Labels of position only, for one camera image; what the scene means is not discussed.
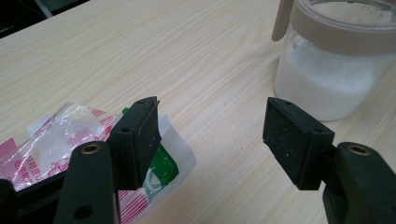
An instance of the sugar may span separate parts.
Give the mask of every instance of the sugar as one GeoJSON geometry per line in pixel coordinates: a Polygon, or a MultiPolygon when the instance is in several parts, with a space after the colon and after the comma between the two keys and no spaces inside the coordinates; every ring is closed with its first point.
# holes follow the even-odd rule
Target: sugar
{"type": "Polygon", "coordinates": [[[389,55],[343,55],[317,48],[299,35],[291,38],[278,66],[276,96],[322,121],[353,113],[393,65],[389,55]]]}

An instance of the white granular substance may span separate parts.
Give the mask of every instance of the white granular substance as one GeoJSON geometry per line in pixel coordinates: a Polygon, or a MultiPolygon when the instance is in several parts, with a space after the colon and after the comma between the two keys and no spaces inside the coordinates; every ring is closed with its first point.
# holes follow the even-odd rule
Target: white granular substance
{"type": "Polygon", "coordinates": [[[277,69],[276,96],[297,104],[318,120],[341,119],[353,113],[394,64],[390,59],[395,55],[343,55],[290,35],[293,39],[277,69]]]}

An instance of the table surface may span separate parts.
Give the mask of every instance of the table surface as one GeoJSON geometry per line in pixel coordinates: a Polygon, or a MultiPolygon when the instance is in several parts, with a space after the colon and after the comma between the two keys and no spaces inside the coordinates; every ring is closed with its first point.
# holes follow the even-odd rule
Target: table surface
{"type": "MultiPolygon", "coordinates": [[[[283,42],[277,1],[91,1],[0,40],[0,141],[76,102],[118,113],[148,96],[193,149],[186,180],[139,223],[326,223],[262,142],[283,42]]],[[[334,143],[377,149],[396,170],[396,69],[334,143]]]]}

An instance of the beige lid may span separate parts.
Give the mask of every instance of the beige lid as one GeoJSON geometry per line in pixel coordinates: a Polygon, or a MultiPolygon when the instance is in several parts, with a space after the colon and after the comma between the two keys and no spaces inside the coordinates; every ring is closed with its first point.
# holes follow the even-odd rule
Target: beige lid
{"type": "MultiPolygon", "coordinates": [[[[338,21],[315,11],[312,5],[317,2],[323,1],[281,0],[273,40],[280,40],[285,35],[290,18],[291,26],[300,36],[323,49],[359,55],[396,52],[395,21],[386,24],[354,24],[338,21]]],[[[395,0],[388,2],[396,5],[395,0]]]]}

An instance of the jar lid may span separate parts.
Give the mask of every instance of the jar lid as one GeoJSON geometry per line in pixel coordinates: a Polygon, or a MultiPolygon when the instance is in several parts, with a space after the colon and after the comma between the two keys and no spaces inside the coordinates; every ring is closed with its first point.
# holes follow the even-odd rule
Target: jar lid
{"type": "Polygon", "coordinates": [[[291,26],[300,36],[323,49],[359,55],[396,52],[396,1],[371,1],[375,6],[367,5],[367,2],[370,1],[297,0],[293,4],[292,0],[281,0],[273,40],[285,35],[290,18],[291,26]],[[350,20],[340,19],[339,15],[334,15],[340,8],[335,13],[331,12],[329,10],[335,8],[329,7],[329,3],[343,4],[343,8],[356,4],[360,14],[351,11],[352,14],[347,15],[350,20]]]}

